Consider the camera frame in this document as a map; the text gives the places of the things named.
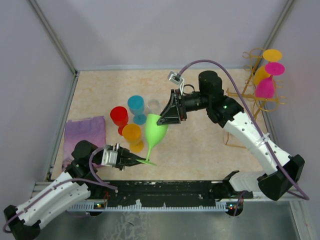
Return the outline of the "clear wine glass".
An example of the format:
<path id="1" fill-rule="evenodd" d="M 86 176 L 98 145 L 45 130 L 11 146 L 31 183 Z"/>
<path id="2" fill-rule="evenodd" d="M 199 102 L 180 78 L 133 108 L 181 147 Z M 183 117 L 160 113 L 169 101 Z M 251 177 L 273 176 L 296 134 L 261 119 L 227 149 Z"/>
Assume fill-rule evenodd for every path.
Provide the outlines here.
<path id="1" fill-rule="evenodd" d="M 168 126 L 167 132 L 168 133 L 173 133 L 174 132 L 174 127 L 173 126 Z"/>
<path id="2" fill-rule="evenodd" d="M 161 104 L 158 100 L 156 99 L 150 99 L 147 102 L 147 113 L 148 114 L 155 114 L 159 115 L 162 112 L 162 107 Z"/>

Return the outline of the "orange wine glass front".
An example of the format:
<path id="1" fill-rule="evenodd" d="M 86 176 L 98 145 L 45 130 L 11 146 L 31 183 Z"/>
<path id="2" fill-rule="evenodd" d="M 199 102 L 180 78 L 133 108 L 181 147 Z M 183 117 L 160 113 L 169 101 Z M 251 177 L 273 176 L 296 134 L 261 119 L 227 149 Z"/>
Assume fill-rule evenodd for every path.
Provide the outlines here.
<path id="1" fill-rule="evenodd" d="M 142 131 L 135 123 L 127 124 L 122 130 L 122 136 L 129 144 L 129 149 L 134 153 L 139 153 L 144 149 Z"/>

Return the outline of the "green plastic wine glass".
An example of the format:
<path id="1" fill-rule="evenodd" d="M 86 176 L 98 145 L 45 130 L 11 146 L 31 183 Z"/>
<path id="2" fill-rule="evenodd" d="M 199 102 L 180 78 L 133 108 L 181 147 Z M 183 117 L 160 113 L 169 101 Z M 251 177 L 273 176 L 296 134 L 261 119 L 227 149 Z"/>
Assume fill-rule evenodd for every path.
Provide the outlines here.
<path id="1" fill-rule="evenodd" d="M 148 152 L 146 159 L 137 159 L 136 161 L 142 164 L 156 166 L 150 161 L 150 155 L 153 148 L 158 145 L 166 136 L 169 125 L 158 125 L 158 120 L 161 116 L 157 114 L 148 114 L 145 122 L 145 139 L 148 144 Z"/>

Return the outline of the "blue plastic wine glass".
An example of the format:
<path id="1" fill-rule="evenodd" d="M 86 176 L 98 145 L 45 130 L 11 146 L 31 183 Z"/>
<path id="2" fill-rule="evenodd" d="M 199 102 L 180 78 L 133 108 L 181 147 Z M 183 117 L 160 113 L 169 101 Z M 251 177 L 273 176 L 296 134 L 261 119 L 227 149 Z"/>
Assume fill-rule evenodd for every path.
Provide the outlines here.
<path id="1" fill-rule="evenodd" d="M 133 122 L 139 126 L 144 125 L 147 117 L 144 114 L 145 102 L 140 95 L 133 95 L 127 101 L 128 108 L 133 114 Z"/>

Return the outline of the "red plastic wine glass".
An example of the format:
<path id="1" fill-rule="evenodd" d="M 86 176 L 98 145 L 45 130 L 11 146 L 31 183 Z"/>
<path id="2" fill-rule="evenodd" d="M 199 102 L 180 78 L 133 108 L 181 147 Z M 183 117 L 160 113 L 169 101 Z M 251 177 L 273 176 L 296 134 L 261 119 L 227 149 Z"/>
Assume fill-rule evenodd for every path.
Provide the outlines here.
<path id="1" fill-rule="evenodd" d="M 123 106 L 116 106 L 110 111 L 110 118 L 118 126 L 118 133 L 122 136 L 123 129 L 129 122 L 128 111 Z"/>

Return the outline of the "pink plastic wine glass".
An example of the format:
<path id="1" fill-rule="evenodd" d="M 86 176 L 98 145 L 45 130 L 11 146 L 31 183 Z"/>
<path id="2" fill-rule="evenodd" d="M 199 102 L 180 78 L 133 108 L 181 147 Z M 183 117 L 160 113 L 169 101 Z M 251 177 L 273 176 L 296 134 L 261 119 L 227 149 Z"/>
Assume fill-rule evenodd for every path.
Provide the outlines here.
<path id="1" fill-rule="evenodd" d="M 280 76 L 285 72 L 285 66 L 279 62 L 269 62 L 264 67 L 265 71 L 269 74 L 259 82 L 255 90 L 257 98 L 270 99 L 275 95 L 275 84 L 273 76 Z"/>

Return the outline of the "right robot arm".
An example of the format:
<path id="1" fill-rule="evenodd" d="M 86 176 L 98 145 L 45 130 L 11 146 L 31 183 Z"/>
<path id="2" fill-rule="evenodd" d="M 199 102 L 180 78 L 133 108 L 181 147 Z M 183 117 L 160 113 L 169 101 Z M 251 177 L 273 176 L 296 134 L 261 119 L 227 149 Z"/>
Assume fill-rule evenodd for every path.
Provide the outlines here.
<path id="1" fill-rule="evenodd" d="M 258 160 L 262 172 L 235 171 L 226 177 L 223 192 L 235 198 L 240 192 L 262 192 L 273 201 L 279 200 L 300 179 L 305 160 L 291 156 L 277 146 L 267 134 L 260 134 L 244 108 L 224 94 L 222 79 L 215 71 L 206 70 L 198 75 L 199 90 L 184 94 L 184 80 L 170 72 L 168 80 L 179 86 L 170 91 L 170 99 L 160 114 L 157 125 L 180 124 L 187 113 L 205 109 L 209 119 L 236 137 Z"/>

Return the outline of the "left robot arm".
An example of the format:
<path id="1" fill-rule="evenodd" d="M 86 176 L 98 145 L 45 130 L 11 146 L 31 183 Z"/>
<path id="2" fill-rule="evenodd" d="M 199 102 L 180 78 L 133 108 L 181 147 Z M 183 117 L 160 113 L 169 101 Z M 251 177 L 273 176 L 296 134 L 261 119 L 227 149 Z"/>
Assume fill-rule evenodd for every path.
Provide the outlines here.
<path id="1" fill-rule="evenodd" d="M 90 197 L 97 199 L 104 189 L 117 190 L 98 177 L 96 165 L 122 171 L 144 161 L 119 144 L 97 147 L 87 140 L 79 141 L 71 155 L 71 163 L 50 185 L 25 203 L 4 209 L 4 233 L 16 240 L 34 240 L 41 229 L 72 205 Z"/>

